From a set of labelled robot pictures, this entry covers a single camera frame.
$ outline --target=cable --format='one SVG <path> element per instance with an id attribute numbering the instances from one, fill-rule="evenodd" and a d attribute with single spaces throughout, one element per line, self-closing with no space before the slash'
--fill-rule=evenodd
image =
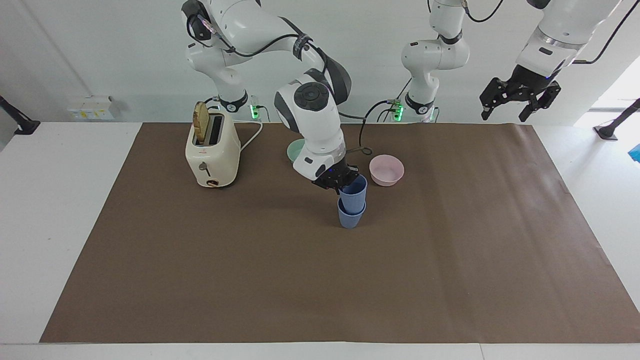
<path id="1" fill-rule="evenodd" d="M 238 122 L 240 124 L 258 124 L 258 122 L 255 121 L 243 121 L 243 120 L 234 120 L 234 122 Z M 240 152 L 242 152 L 243 150 L 246 149 L 247 146 L 249 146 L 249 144 L 258 137 L 258 135 L 260 135 L 260 133 L 262 132 L 262 129 L 264 128 L 264 123 L 262 122 L 262 120 L 260 120 L 259 122 L 260 124 L 260 128 L 258 129 L 258 131 L 255 132 L 255 134 L 246 142 L 244 143 L 244 145 L 242 145 L 242 147 L 240 148 Z"/>
<path id="2" fill-rule="evenodd" d="M 358 135 L 358 146 L 360 148 L 359 149 L 353 149 L 354 151 L 360 150 L 365 155 L 372 155 L 373 154 L 373 150 L 371 148 L 362 146 L 362 133 L 364 132 L 364 126 L 367 124 L 367 119 L 369 118 L 369 115 L 371 115 L 371 113 L 378 106 L 384 105 L 384 104 L 388 104 L 388 103 L 389 103 L 389 100 L 378 101 L 374 106 L 371 106 L 371 109 L 369 109 L 369 111 L 367 111 L 367 114 L 364 115 L 364 118 L 362 119 L 362 126 L 360 126 L 360 134 Z"/>
<path id="3" fill-rule="evenodd" d="M 402 88 L 402 90 L 400 90 L 400 94 L 398 94 L 398 96 L 396 96 L 396 101 L 400 100 L 400 96 L 402 96 L 402 93 L 406 90 L 406 88 L 409 86 L 409 84 L 411 83 L 411 80 L 413 78 L 409 78 L 409 81 L 406 82 L 404 88 Z M 389 112 L 387 112 L 387 115 L 385 116 L 385 120 L 383 122 L 387 122 L 387 117 L 389 116 L 389 113 L 391 112 L 391 110 L 393 110 L 394 106 L 393 104 L 391 106 L 389 106 Z"/>
<path id="4" fill-rule="evenodd" d="M 190 15 L 187 18 L 187 34 L 189 35 L 190 38 L 192 38 L 193 40 L 197 41 L 200 45 L 202 45 L 204 47 L 212 48 L 213 47 L 212 45 L 207 45 L 207 44 L 203 43 L 202 41 L 196 39 L 196 36 L 193 35 L 193 28 L 191 27 L 191 21 L 195 17 L 197 17 L 197 15 Z"/>
<path id="5" fill-rule="evenodd" d="M 611 37 L 609 37 L 609 40 L 607 41 L 607 43 L 604 45 L 604 47 L 602 48 L 602 51 L 600 51 L 600 54 L 598 54 L 598 56 L 591 61 L 587 61 L 587 60 L 575 60 L 573 63 L 577 64 L 577 65 L 591 65 L 596 63 L 596 61 L 598 61 L 602 55 L 604 55 L 604 53 L 606 52 L 607 48 L 609 47 L 609 45 L 611 44 L 611 42 L 613 41 L 613 38 L 616 37 L 616 35 L 618 34 L 618 30 L 620 30 L 620 28 L 622 28 L 622 25 L 624 25 L 625 21 L 627 21 L 627 19 L 629 18 L 629 16 L 631 15 L 631 13 L 634 12 L 634 10 L 636 9 L 636 7 L 638 6 L 638 3 L 640 3 L 640 0 L 636 0 L 636 3 L 634 3 L 633 6 L 631 6 L 631 9 L 629 9 L 629 11 L 627 12 L 627 14 L 625 15 L 624 18 L 622 18 L 622 20 L 620 21 L 620 23 L 618 24 L 618 26 L 616 27 L 616 29 L 613 31 L 613 34 L 611 34 Z"/>
<path id="6" fill-rule="evenodd" d="M 498 9 L 500 9 L 500 7 L 502 6 L 502 3 L 503 3 L 503 2 L 504 2 L 504 0 L 500 0 L 500 2 L 498 3 L 498 6 L 496 6 L 496 7 L 495 7 L 495 9 L 494 9 L 494 11 L 491 13 L 491 15 L 489 15 L 489 16 L 487 16 L 487 17 L 485 17 L 485 18 L 484 18 L 484 19 L 482 19 L 482 20 L 478 20 L 478 19 L 474 18 L 474 17 L 471 15 L 471 11 L 469 10 L 469 5 L 468 5 L 468 3 L 467 3 L 467 0 L 463 0 L 463 1 L 462 1 L 462 7 L 464 7 L 464 9 L 465 9 L 465 13 L 467 13 L 467 16 L 469 16 L 469 19 L 471 19 L 472 21 L 474 21 L 474 22 L 485 22 L 485 21 L 487 21 L 487 20 L 491 19 L 491 18 L 495 15 L 495 13 L 497 13 L 497 12 L 498 12 Z"/>
<path id="7" fill-rule="evenodd" d="M 267 120 L 271 123 L 271 116 L 269 116 L 269 109 L 266 106 L 258 105 L 255 107 L 256 109 L 264 109 L 267 112 Z"/>
<path id="8" fill-rule="evenodd" d="M 219 101 L 220 101 L 220 97 L 218 97 L 218 96 L 212 96 L 212 97 L 208 98 L 207 100 L 205 100 L 205 101 L 204 101 L 204 103 L 205 103 L 205 104 L 209 104 L 209 103 L 210 103 L 210 102 L 212 102 L 212 101 L 219 102 Z"/>
<path id="9" fill-rule="evenodd" d="M 340 114 L 340 116 L 346 117 L 348 119 L 364 120 L 364 118 L 361 117 L 361 116 L 348 115 L 348 114 L 340 113 L 340 112 L 338 112 L 338 114 Z"/>
<path id="10" fill-rule="evenodd" d="M 286 35 L 282 35 L 279 36 L 275 39 L 273 39 L 272 41 L 270 41 L 268 44 L 266 44 L 265 46 L 263 46 L 262 48 L 260 48 L 258 51 L 255 51 L 254 53 L 251 54 L 243 54 L 240 53 L 234 46 L 231 46 L 231 44 L 229 44 L 224 37 L 222 37 L 221 34 L 217 33 L 215 31 L 215 29 L 213 28 L 213 25 L 207 20 L 205 19 L 202 15 L 196 15 L 193 14 L 191 16 L 189 16 L 187 18 L 187 34 L 189 34 L 189 36 L 197 41 L 198 43 L 200 43 L 200 45 L 204 46 L 204 47 L 213 47 L 213 46 L 209 46 L 204 44 L 203 42 L 199 41 L 198 39 L 196 39 L 193 34 L 192 34 L 192 28 L 189 26 L 191 24 L 191 21 L 193 20 L 193 18 L 196 17 L 198 18 L 198 20 L 200 20 L 200 22 L 205 26 L 205 28 L 207 28 L 209 30 L 209 32 L 215 36 L 216 38 L 218 38 L 220 41 L 222 41 L 223 44 L 225 44 L 225 46 L 228 48 L 227 50 L 225 50 L 227 53 L 229 54 L 236 54 L 242 58 L 253 58 L 254 56 L 263 53 L 266 49 L 269 49 L 271 46 L 273 46 L 275 43 L 277 43 L 280 40 L 286 39 L 286 38 L 298 38 L 300 37 L 299 34 L 286 34 Z M 311 48 L 313 48 L 313 50 L 322 58 L 323 63 L 324 63 L 324 67 L 322 70 L 322 73 L 324 74 L 329 66 L 328 64 L 328 60 L 327 60 L 327 55 L 324 53 L 324 51 L 322 51 L 322 49 L 320 49 L 319 47 L 315 46 L 314 44 L 308 44 Z"/>
<path id="11" fill-rule="evenodd" d="M 390 110 L 390 109 L 382 110 L 380 112 L 380 115 L 378 115 L 378 120 L 376 122 L 380 122 L 380 118 L 382 117 L 382 114 L 387 113 L 387 115 L 388 115 L 388 113 L 390 113 L 390 112 L 393 112 L 393 110 Z"/>

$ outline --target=stacked cups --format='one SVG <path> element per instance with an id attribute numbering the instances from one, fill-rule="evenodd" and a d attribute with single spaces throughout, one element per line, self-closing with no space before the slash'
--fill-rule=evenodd
<path id="1" fill-rule="evenodd" d="M 340 200 L 338 200 L 338 215 L 340 224 L 346 229 L 356 227 L 367 209 L 367 179 L 360 175 L 349 186 L 340 190 Z"/>

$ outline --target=white table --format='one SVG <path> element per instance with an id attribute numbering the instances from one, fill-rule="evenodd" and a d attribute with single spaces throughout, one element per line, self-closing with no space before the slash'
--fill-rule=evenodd
<path id="1" fill-rule="evenodd" d="M 43 123 L 0 152 L 0 359 L 640 359 L 640 344 L 38 345 L 139 129 Z M 591 130 L 536 130 L 640 307 L 640 166 Z"/>

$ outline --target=bread slice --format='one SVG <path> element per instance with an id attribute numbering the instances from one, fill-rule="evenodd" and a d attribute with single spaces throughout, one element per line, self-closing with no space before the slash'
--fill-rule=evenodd
<path id="1" fill-rule="evenodd" d="M 207 134 L 207 126 L 209 125 L 209 109 L 204 102 L 198 102 L 193 110 L 193 127 L 198 142 L 204 143 Z"/>

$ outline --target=black cable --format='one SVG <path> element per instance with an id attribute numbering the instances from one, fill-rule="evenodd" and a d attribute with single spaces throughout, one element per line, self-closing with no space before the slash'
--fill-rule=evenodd
<path id="1" fill-rule="evenodd" d="M 607 43 L 604 45 L 604 47 L 602 48 L 602 51 L 600 51 L 600 54 L 598 54 L 598 56 L 592 60 L 592 61 L 587 61 L 587 60 L 575 60 L 573 63 L 577 64 L 577 65 L 591 65 L 596 63 L 596 61 L 598 61 L 602 55 L 604 55 L 605 51 L 607 50 L 607 48 L 609 47 L 609 45 L 611 44 L 611 42 L 613 41 L 613 38 L 616 37 L 616 34 L 618 34 L 618 31 L 620 30 L 620 28 L 622 28 L 622 25 L 625 23 L 625 21 L 627 21 L 627 19 L 629 18 L 629 16 L 631 15 L 631 13 L 634 12 L 634 10 L 636 9 L 636 7 L 638 6 L 638 3 L 640 3 L 640 0 L 636 0 L 636 3 L 634 3 L 633 6 L 631 6 L 631 9 L 629 9 L 629 11 L 627 12 L 627 14 L 625 15 L 624 18 L 622 18 L 622 20 L 620 21 L 620 23 L 618 24 L 618 26 L 616 27 L 616 29 L 613 31 L 613 34 L 611 34 L 611 37 L 609 37 L 609 41 L 607 41 Z"/>
<path id="2" fill-rule="evenodd" d="M 198 17 L 197 15 L 191 15 L 187 18 L 187 34 L 189 35 L 190 38 L 192 38 L 193 40 L 197 41 L 200 45 L 204 46 L 204 47 L 209 47 L 212 48 L 213 46 L 207 45 L 205 43 L 203 43 L 202 41 L 196 39 L 196 37 L 193 35 L 193 29 L 191 28 L 191 21 L 193 20 L 193 18 Z"/>
<path id="3" fill-rule="evenodd" d="M 400 100 L 400 96 L 402 96 L 402 93 L 409 86 L 409 84 L 411 83 L 412 79 L 413 78 L 409 78 L 409 81 L 406 82 L 406 84 L 404 85 L 404 88 L 402 88 L 402 90 L 400 90 L 400 94 L 398 94 L 398 96 L 396 96 L 396 101 Z M 389 106 L 389 112 L 387 112 L 387 115 L 385 116 L 385 120 L 383 122 L 387 122 L 387 117 L 389 116 L 389 113 L 391 112 L 391 110 L 393 110 L 393 108 L 394 108 L 394 105 L 391 104 L 391 106 Z"/>
<path id="4" fill-rule="evenodd" d="M 376 122 L 380 122 L 380 118 L 382 117 L 382 114 L 387 113 L 387 115 L 388 115 L 388 113 L 390 113 L 390 112 L 393 112 L 393 110 L 390 110 L 390 109 L 382 110 L 382 111 L 380 112 L 380 115 L 378 115 L 378 119 L 377 119 L 377 121 L 376 121 Z"/>
<path id="5" fill-rule="evenodd" d="M 500 7 L 502 6 L 502 3 L 503 3 L 503 2 L 504 2 L 504 0 L 500 0 L 500 2 L 498 3 L 498 6 L 496 6 L 496 7 L 495 7 L 495 9 L 494 9 L 494 11 L 491 13 L 491 15 L 489 15 L 489 16 L 487 16 L 487 17 L 485 17 L 485 18 L 484 18 L 484 19 L 482 19 L 482 20 L 478 20 L 478 19 L 476 19 L 475 17 L 473 17 L 473 16 L 471 15 L 471 11 L 469 10 L 469 6 L 468 6 L 468 5 L 464 6 L 464 7 L 465 7 L 465 13 L 467 13 L 467 16 L 469 17 L 469 19 L 471 19 L 471 20 L 472 20 L 472 21 L 474 21 L 474 22 L 485 22 L 485 21 L 487 21 L 487 20 L 491 19 L 491 18 L 495 15 L 495 13 L 497 13 L 497 12 L 498 12 L 498 9 L 500 9 Z"/>
<path id="6" fill-rule="evenodd" d="M 338 114 L 340 114 L 340 116 L 342 116 L 342 117 L 346 117 L 346 118 L 349 118 L 349 119 L 364 120 L 364 118 L 361 117 L 361 116 L 348 115 L 348 114 L 340 113 L 340 112 L 338 112 Z"/>
<path id="7" fill-rule="evenodd" d="M 373 149 L 366 146 L 357 147 L 355 149 L 347 150 L 347 154 L 353 154 L 354 152 L 362 151 L 366 156 L 373 155 Z"/>
<path id="8" fill-rule="evenodd" d="M 371 153 L 367 154 L 362 146 L 362 132 L 364 131 L 364 126 L 367 124 L 367 119 L 369 118 L 369 115 L 371 115 L 371 113 L 380 105 L 384 105 L 384 104 L 388 104 L 388 100 L 382 100 L 382 101 L 378 101 L 374 106 L 371 106 L 371 109 L 369 109 L 369 111 L 367 111 L 367 114 L 364 115 L 364 119 L 362 120 L 362 126 L 360 126 L 360 134 L 358 135 L 358 146 L 361 147 L 362 153 L 365 155 L 371 155 L 373 154 L 373 151 L 371 151 Z"/>
<path id="9" fill-rule="evenodd" d="M 202 41 L 198 40 L 195 38 L 195 36 L 193 35 L 192 32 L 192 28 L 191 28 L 191 21 L 194 18 L 197 18 L 198 15 L 191 15 L 187 18 L 187 34 L 189 35 L 189 37 L 191 37 L 193 40 L 197 41 L 200 45 L 204 46 L 204 47 L 213 47 L 212 45 L 207 45 L 205 43 L 203 43 Z M 299 35 L 298 34 L 286 34 L 286 35 L 282 35 L 280 37 L 277 37 L 275 39 L 273 39 L 272 41 L 270 41 L 270 43 L 266 44 L 265 46 L 263 46 L 262 48 L 260 48 L 258 51 L 255 51 L 252 54 L 243 54 L 240 53 L 235 47 L 231 46 L 231 44 L 229 44 L 222 36 L 217 37 L 218 39 L 220 39 L 220 41 L 222 41 L 223 44 L 225 44 L 225 46 L 228 48 L 227 50 L 225 50 L 227 53 L 229 54 L 236 54 L 242 58 L 253 58 L 254 56 L 263 53 L 266 49 L 269 49 L 271 46 L 273 46 L 273 44 L 277 43 L 280 40 L 286 39 L 286 38 L 298 38 Z M 318 55 L 320 55 L 320 57 L 322 58 L 323 62 L 324 62 L 324 68 L 322 73 L 324 74 L 327 70 L 328 67 L 328 61 L 327 61 L 327 55 L 324 53 L 324 51 L 322 51 L 322 49 L 320 49 L 319 47 L 316 47 L 314 44 L 309 44 L 309 46 L 311 48 L 313 48 L 313 50 L 316 51 L 316 53 Z"/>
<path id="10" fill-rule="evenodd" d="M 298 34 L 286 34 L 286 35 L 279 36 L 279 37 L 277 37 L 277 38 L 273 39 L 272 41 L 270 41 L 270 43 L 268 43 L 268 44 L 266 44 L 265 46 L 263 46 L 260 50 L 256 51 L 255 53 L 252 53 L 252 54 L 243 54 L 243 53 L 239 53 L 239 52 L 235 49 L 235 47 L 230 47 L 229 51 L 230 51 L 231 53 L 234 53 L 234 54 L 236 54 L 236 55 L 238 55 L 238 56 L 240 56 L 240 57 L 243 57 L 243 58 L 253 58 L 254 56 L 256 56 L 256 55 L 258 55 L 258 54 L 260 54 L 260 53 L 264 52 L 266 49 L 269 49 L 273 44 L 277 43 L 278 41 L 280 41 L 280 40 L 282 40 L 282 39 L 286 39 L 286 38 L 297 38 L 297 37 L 298 37 Z"/>
<path id="11" fill-rule="evenodd" d="M 267 120 L 271 122 L 271 117 L 269 116 L 269 109 L 266 106 L 258 105 L 255 107 L 256 109 L 264 109 L 267 112 Z"/>

